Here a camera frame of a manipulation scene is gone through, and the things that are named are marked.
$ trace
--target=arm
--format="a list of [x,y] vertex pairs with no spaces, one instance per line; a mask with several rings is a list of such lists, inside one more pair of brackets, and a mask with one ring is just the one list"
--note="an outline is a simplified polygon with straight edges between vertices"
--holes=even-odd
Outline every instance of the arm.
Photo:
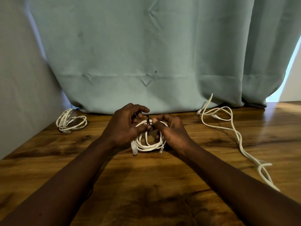
[[[201,148],[189,137],[179,117],[162,114],[152,120],[171,148],[197,164],[208,184],[249,225],[301,225],[299,203]],[[167,121],[169,127],[157,120]]]
[[137,123],[136,114],[142,118],[141,111],[149,109],[128,104],[117,110],[97,140],[7,215],[0,226],[69,225],[110,152],[150,129],[149,125],[132,127]]

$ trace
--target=right arm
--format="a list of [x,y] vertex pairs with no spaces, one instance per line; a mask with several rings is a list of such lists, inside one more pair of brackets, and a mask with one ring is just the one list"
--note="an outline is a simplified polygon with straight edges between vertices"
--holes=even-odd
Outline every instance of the right arm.
[[[168,127],[160,121],[165,120]],[[249,225],[301,225],[301,205],[270,186],[224,162],[195,143],[179,117],[161,114],[152,118],[166,142],[180,155],[193,161],[208,184]]]

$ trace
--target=white cable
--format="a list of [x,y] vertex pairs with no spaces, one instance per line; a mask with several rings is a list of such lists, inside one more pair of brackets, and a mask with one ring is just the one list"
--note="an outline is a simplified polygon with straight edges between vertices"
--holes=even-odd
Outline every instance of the white cable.
[[[138,125],[136,125],[136,127],[139,126],[139,125],[146,124],[146,123],[147,123],[147,120],[144,120],[144,121],[140,122]],[[159,142],[155,143],[153,145],[150,145],[148,143],[148,133],[147,132],[145,133],[145,141],[146,141],[147,145],[141,144],[142,135],[143,135],[143,133],[140,134],[140,136],[138,136],[135,140],[133,140],[131,142],[131,147],[132,147],[132,151],[133,151],[134,155],[138,154],[138,151],[149,152],[149,151],[156,150],[156,149],[160,149],[159,153],[163,152],[164,145],[165,145],[166,141],[163,139],[163,135],[162,135],[161,132],[160,132]]]
[[[205,110],[207,109],[209,103],[211,102],[211,99],[212,99],[212,96],[213,94],[211,94],[211,97],[209,98],[209,100],[205,103],[205,105],[200,109],[198,110],[197,112],[197,115],[201,115],[201,120],[203,122],[204,125],[208,126],[208,127],[212,127],[212,128],[220,128],[220,129],[226,129],[226,130],[232,130],[235,132],[236,134],[236,137],[237,137],[237,140],[239,142],[239,150],[240,152],[243,154],[243,156],[245,156],[247,159],[249,159],[252,163],[255,164],[255,166],[257,167],[257,171],[259,173],[259,175],[261,176],[261,178],[272,188],[274,188],[275,190],[277,191],[280,191],[272,182],[272,179],[269,175],[269,173],[267,172],[267,170],[265,169],[265,166],[272,166],[272,163],[268,163],[268,162],[265,162],[265,161],[262,161],[262,160],[258,160],[256,158],[254,158],[253,156],[251,156],[248,152],[246,152],[244,149],[243,149],[243,146],[242,146],[242,137],[241,137],[241,134],[236,131],[235,127],[234,127],[234,124],[233,124],[233,113],[232,113],[232,110],[228,107],[228,106],[223,106],[221,108],[213,108],[207,112],[205,112]],[[222,119],[220,117],[218,117],[217,115],[215,115],[216,112],[218,112],[219,110],[222,110],[224,112],[226,112],[227,114],[230,115],[230,119]],[[225,128],[225,127],[220,127],[220,126],[213,126],[213,125],[208,125],[206,124],[204,121],[203,121],[203,116],[204,115],[207,115],[207,116],[212,116],[214,118],[217,118],[219,120],[222,120],[222,121],[231,121],[231,126],[232,128]]]
[[[84,127],[87,126],[88,122],[87,122],[87,117],[86,116],[70,117],[72,110],[73,110],[72,108],[65,110],[62,113],[62,115],[60,115],[60,117],[57,119],[56,126],[58,127],[58,129],[61,132],[71,133],[72,131],[74,131],[76,129],[81,129],[81,128],[84,128]],[[80,122],[77,125],[74,125],[72,127],[67,128],[67,126],[72,121],[75,121],[78,118],[82,119],[83,121]]]

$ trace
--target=wooden surface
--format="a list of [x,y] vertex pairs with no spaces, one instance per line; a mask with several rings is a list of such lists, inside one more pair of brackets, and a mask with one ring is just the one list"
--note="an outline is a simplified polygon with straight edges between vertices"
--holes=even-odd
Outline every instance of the wooden surface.
[[[233,109],[244,149],[267,167],[275,185],[301,202],[301,103]],[[194,112],[178,114],[190,137],[243,172],[260,179],[230,135],[206,127]],[[88,115],[85,129],[60,133],[55,124],[0,161],[0,220],[95,140],[110,116]],[[230,127],[214,118],[205,121]],[[72,225],[243,225],[185,163],[168,152],[116,154],[104,168]]]

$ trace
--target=gray curtain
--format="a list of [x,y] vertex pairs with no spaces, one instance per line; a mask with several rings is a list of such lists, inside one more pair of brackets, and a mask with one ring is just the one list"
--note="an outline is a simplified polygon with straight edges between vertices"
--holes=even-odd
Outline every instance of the gray curtain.
[[193,111],[213,93],[265,106],[301,33],[301,0],[28,0],[48,62],[84,112]]

